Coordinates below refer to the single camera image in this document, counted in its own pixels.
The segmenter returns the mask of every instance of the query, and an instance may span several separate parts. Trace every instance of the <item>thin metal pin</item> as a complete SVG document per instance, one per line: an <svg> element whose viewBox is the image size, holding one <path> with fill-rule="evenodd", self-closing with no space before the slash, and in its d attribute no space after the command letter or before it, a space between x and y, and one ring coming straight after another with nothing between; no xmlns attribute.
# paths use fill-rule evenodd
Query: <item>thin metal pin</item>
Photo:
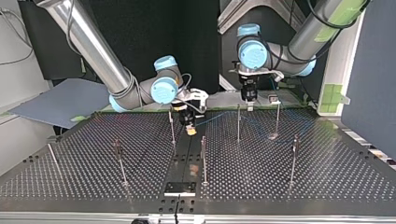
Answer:
<svg viewBox="0 0 396 224"><path fill-rule="evenodd" d="M239 141L240 141L240 122L241 122L241 106L240 105L238 105L238 136L237 136L237 141L238 141L238 143L239 143Z"/></svg>
<svg viewBox="0 0 396 224"><path fill-rule="evenodd" d="M120 168L121 168L122 178L123 178L122 185L124 187L129 186L128 180L126 179L125 168L122 163L122 149L121 149L121 145L120 145L120 139L118 139L118 138L116 139L116 141L114 143L114 149L115 149L116 157L120 163Z"/></svg>
<svg viewBox="0 0 396 224"><path fill-rule="evenodd" d="M279 127L279 114L280 114L280 104L277 105L277 111L276 111L276 128L275 128L276 134L277 134L277 129Z"/></svg>
<svg viewBox="0 0 396 224"><path fill-rule="evenodd" d="M292 186L294 184L293 179L294 179L295 164L296 164L296 160L297 160L297 156L298 156L298 151L300 150L300 139L297 134L294 135L292 150L293 150L293 164L291 166L290 189L292 188Z"/></svg>
<svg viewBox="0 0 396 224"><path fill-rule="evenodd" d="M201 158L204 163L204 186L207 186L209 183L207 182L207 175L206 175L206 138L203 136L201 140Z"/></svg>
<svg viewBox="0 0 396 224"><path fill-rule="evenodd" d="M55 156L55 153L53 151L52 145L50 143L48 143L47 146L49 147L49 152L50 152L50 155L51 155L53 161L58 165L58 160L56 159L56 156Z"/></svg>
<svg viewBox="0 0 396 224"><path fill-rule="evenodd" d="M280 101L277 97L270 96L270 103L271 105L277 104L277 109L276 109L276 126L275 126L275 132L271 133L268 138L271 140L275 140L279 136L279 117L280 117Z"/></svg>
<svg viewBox="0 0 396 224"><path fill-rule="evenodd" d="M172 118L171 110L169 110L169 122L171 124L171 130L172 130L172 144L174 145L174 149L176 149L175 129L173 126L173 118Z"/></svg>

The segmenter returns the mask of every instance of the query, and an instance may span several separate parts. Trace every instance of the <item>cable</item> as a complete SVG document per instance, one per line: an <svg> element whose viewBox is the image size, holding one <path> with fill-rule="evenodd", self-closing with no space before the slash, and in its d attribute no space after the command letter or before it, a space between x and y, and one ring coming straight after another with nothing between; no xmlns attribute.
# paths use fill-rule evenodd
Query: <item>cable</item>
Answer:
<svg viewBox="0 0 396 224"><path fill-rule="evenodd" d="M289 25L290 26L291 26L291 22L293 20L292 16L293 16L293 11L294 11L295 6L296 6L296 0L293 0L293 2L291 3L290 16L289 16Z"/></svg>
<svg viewBox="0 0 396 224"><path fill-rule="evenodd" d="M306 64L306 63L311 63L321 57L323 57L327 51L329 51L330 47L332 46L332 44L334 43L335 39L340 35L340 31L337 33L337 35L334 36L334 38L329 42L329 46L323 50L317 57L315 57L314 59L310 59L310 60L302 60L299 58L294 57L293 55L291 55L292 57L294 57L296 60L300 61L300 62L293 62L293 61L289 61L286 59L282 58L282 54L280 54L280 56L276 55L270 48L270 46L268 45L268 43L262 38L262 36L260 35L260 37L262 38L262 42L265 43L264 46L266 47L266 49L271 53L271 55L273 55L274 57L276 57L278 60L284 62L284 63L290 63L290 64Z"/></svg>
<svg viewBox="0 0 396 224"><path fill-rule="evenodd" d="M24 39L20 33L17 31L17 29L15 28L15 26L11 23L11 21L7 18L6 13L9 13L11 15L13 15L15 18L17 18L17 20L19 21L19 23L21 24L21 27L23 29L23 32L25 34L25 36L28 36L27 31L26 31L26 27L24 25L24 22L22 20L22 18L20 18L20 16L18 16L15 12L7 9L7 8L0 8L1 12L3 13L3 20L6 22L7 26L14 31L14 33L17 35L17 37L29 48L32 47L32 45L29 43L28 39Z"/></svg>
<svg viewBox="0 0 396 224"><path fill-rule="evenodd" d="M28 54L28 55L26 55L24 58L18 59L18 60L16 60L16 61L13 61L13 62L8 62L8 63L0 63L0 66L1 66L1 65L12 64L12 63L20 63L20 62L22 62L22 61L25 61L26 59L30 58L30 56L31 56L32 54L33 54L33 49L30 49L30 52L29 52L29 54Z"/></svg>
<svg viewBox="0 0 396 224"><path fill-rule="evenodd" d="M187 102L187 101L181 100L181 99L179 99L179 98L176 98L176 99L179 100L179 101L181 101L181 102L183 102L183 103L186 104L186 105L189 105L189 106L192 107L194 110L196 110L198 113L201 113L201 114L204 114L204 113L205 113L204 110L198 109L195 105L192 105L192 104L190 104L190 103Z"/></svg>
<svg viewBox="0 0 396 224"><path fill-rule="evenodd" d="M317 14L317 12L316 12L316 11L314 10L314 8L312 7L311 0L306 0L306 3L308 4L309 10L311 11L312 15L313 15L318 21L320 21L321 23L323 23L323 24L325 24L325 25L327 25L327 26L329 26L329 27L331 27L331 28L333 28L333 29L340 29L340 30L343 30L343 29L346 29L346 28L349 28L349 27L353 26L353 25L356 23L356 20L357 20L357 19L355 19L352 23L347 24L347 25L337 25L337 24L334 24L334 23L325 21L325 20L323 20L323 19Z"/></svg>
<svg viewBox="0 0 396 224"><path fill-rule="evenodd" d="M142 94L140 92L141 88L140 88L139 82L137 81L136 77L134 75L132 75L131 70L129 70L125 66L124 66L124 68L128 72L130 79L133 81L133 83L131 83L131 86L133 86L134 84L136 85L136 91L137 91L137 96L139 97L140 107L143 107Z"/></svg>
<svg viewBox="0 0 396 224"><path fill-rule="evenodd" d="M73 50L76 54L81 56L81 54L78 52L78 50L73 46L71 40L70 40L70 30L72 28L72 14L73 14L73 9L75 5L75 0L70 0L70 10L69 14L67 16L67 28L66 28L66 40L67 44L69 45L70 49Z"/></svg>
<svg viewBox="0 0 396 224"><path fill-rule="evenodd" d="M184 85L180 88L180 90L178 90L177 93L180 93L180 92L186 90L186 89L189 87L190 82L191 82L191 80L192 80L192 75L191 75L190 73L185 73L185 74L183 74L183 75L181 75L181 76L182 76L182 77L184 77L184 76L189 76L189 80L187 81L186 84L184 84Z"/></svg>
<svg viewBox="0 0 396 224"><path fill-rule="evenodd" d="M22 29L23 29L23 31L24 31L24 33L25 33L25 36L28 36L27 31L26 31L26 28L25 28L25 25L24 25L24 23L23 23L23 20L22 20L15 12L13 12L13 11L7 9L7 8L0 7L0 12L1 12L1 15L2 15L4 21L6 22L7 26L17 35L17 37L18 37L27 47L30 48L29 53L28 53L25 57L23 57L23 58L21 58L21 59L18 59L18 60L15 60L15 61L12 61L12 62L0 63L0 66L1 66L1 65L13 64L13 63L19 63L19 62L22 62L22 61L24 61L24 60L30 58L30 56L32 56L32 54L33 54L33 52L34 52L34 51L33 51L33 48L32 48L32 45L29 43L28 40L25 40L25 39L20 35L20 33L18 33L17 29L14 27L14 25L11 23L11 21L7 18L6 13L10 13L10 14L12 14L15 18L18 19L18 21L21 23Z"/></svg>

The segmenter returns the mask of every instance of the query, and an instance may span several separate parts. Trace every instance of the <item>white wall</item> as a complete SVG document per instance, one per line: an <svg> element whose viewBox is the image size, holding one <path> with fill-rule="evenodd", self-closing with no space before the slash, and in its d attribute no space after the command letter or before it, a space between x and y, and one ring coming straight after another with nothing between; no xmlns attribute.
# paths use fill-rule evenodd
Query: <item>white wall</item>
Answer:
<svg viewBox="0 0 396 224"><path fill-rule="evenodd" d="M17 0L0 0L0 7L21 15ZM0 63L12 62L29 54L30 49L18 39L0 16ZM12 19L21 35L21 25ZM0 175L32 155L54 135L52 126L15 115L2 115L13 106L49 90L37 59L0 65Z"/></svg>
<svg viewBox="0 0 396 224"><path fill-rule="evenodd" d="M0 0L0 7L21 15L17 0ZM23 34L18 21L11 19L11 22L20 34ZM30 49L15 36L2 18L0 18L0 31L0 63L18 60L29 53ZM34 54L20 63L0 65L0 108L48 89L49 84L44 80Z"/></svg>

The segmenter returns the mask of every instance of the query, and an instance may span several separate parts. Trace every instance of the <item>robotic arm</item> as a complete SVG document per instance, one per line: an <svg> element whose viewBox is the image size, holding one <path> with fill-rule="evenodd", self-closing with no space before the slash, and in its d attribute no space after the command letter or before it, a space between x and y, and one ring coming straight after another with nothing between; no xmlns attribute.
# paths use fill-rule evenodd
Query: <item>robotic arm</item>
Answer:
<svg viewBox="0 0 396 224"><path fill-rule="evenodd" d="M195 131L195 110L205 112L206 92L185 86L177 62L165 56L154 63L157 76L137 83L136 78L120 63L78 0L35 0L48 11L76 46L81 56L102 79L110 93L109 102L118 112L143 103L172 104L190 135ZM200 109L189 102L200 101Z"/></svg>
<svg viewBox="0 0 396 224"><path fill-rule="evenodd" d="M243 87L242 99L252 109L257 99L256 83L260 75L273 74L275 81L287 77L306 77L314 69L317 54L330 45L343 29L354 24L370 0L321 0L288 46L267 43L258 24L238 28L238 58L236 73Z"/></svg>

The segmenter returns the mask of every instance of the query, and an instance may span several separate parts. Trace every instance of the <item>perforated metal table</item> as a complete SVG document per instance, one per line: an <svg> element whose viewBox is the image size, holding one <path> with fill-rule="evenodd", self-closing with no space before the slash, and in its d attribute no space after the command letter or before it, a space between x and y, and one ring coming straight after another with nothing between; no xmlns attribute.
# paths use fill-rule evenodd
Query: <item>perforated metal table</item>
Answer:
<svg viewBox="0 0 396 224"><path fill-rule="evenodd" d="M207 112L189 137L167 113L96 114L0 177L0 218L13 212L206 216L396 217L396 173L307 109ZM294 135L301 139L290 184ZM201 139L206 138L208 186ZM113 143L120 139L128 187ZM194 182L194 197L165 197L169 182Z"/></svg>

